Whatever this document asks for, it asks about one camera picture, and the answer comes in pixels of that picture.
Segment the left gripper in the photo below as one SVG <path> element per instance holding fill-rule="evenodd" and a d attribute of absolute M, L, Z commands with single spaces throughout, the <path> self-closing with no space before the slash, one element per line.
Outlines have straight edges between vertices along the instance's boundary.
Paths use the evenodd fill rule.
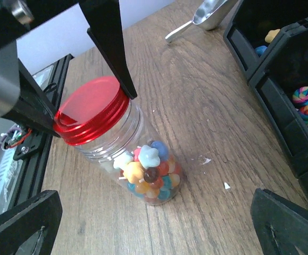
<path fill-rule="evenodd" d="M 77 1 L 0 1 L 0 117 L 58 137 L 56 108 L 21 61 L 16 41 Z"/>

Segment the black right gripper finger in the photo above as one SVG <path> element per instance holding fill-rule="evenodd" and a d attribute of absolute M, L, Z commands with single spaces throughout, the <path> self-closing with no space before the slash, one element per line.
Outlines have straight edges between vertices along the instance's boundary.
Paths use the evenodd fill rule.
<path fill-rule="evenodd" d="M 119 1 L 79 1 L 79 6 L 89 24 L 88 35 L 124 93 L 135 99 L 137 92 L 126 62 Z"/>

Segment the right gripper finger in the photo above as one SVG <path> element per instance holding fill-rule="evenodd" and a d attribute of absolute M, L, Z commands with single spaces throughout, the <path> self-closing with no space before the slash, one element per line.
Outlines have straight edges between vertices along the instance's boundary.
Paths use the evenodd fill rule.
<path fill-rule="evenodd" d="M 55 190 L 45 190 L 2 213 L 0 254 L 51 254 L 62 213 Z"/>
<path fill-rule="evenodd" d="M 263 254 L 308 254 L 308 210 L 267 189 L 256 189 L 251 218 Z"/>

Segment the red jar lid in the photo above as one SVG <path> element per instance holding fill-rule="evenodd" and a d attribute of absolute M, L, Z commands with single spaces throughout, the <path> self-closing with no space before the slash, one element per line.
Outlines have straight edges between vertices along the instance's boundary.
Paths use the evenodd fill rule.
<path fill-rule="evenodd" d="M 91 80 L 72 93 L 54 117 L 53 129 L 71 146 L 91 142 L 125 114 L 130 98 L 113 76 Z"/>

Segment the silver metal scoop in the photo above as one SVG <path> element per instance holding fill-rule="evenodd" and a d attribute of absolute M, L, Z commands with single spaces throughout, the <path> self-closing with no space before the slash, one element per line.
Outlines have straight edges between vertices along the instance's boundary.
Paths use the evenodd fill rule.
<path fill-rule="evenodd" d="M 192 25 L 195 25 L 205 31 L 215 29 L 237 2 L 237 0 L 203 1 L 203 3 L 195 11 L 193 18 L 167 34 L 165 36 L 165 41 L 167 43 L 172 42 L 177 36 Z"/>

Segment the clear plastic jar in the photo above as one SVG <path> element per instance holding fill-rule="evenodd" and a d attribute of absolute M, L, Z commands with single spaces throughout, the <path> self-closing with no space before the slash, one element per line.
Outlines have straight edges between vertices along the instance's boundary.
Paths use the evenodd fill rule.
<path fill-rule="evenodd" d="M 177 158 L 132 101 L 109 131 L 75 148 L 149 205 L 168 202 L 181 187 L 183 174 Z"/>

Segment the black candy tray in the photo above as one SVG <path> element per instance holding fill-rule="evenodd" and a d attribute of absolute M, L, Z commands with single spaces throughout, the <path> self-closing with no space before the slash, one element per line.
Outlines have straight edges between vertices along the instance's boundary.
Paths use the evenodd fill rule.
<path fill-rule="evenodd" d="M 308 1 L 240 1 L 223 37 L 308 198 L 308 126 L 292 101 L 308 86 Z"/>

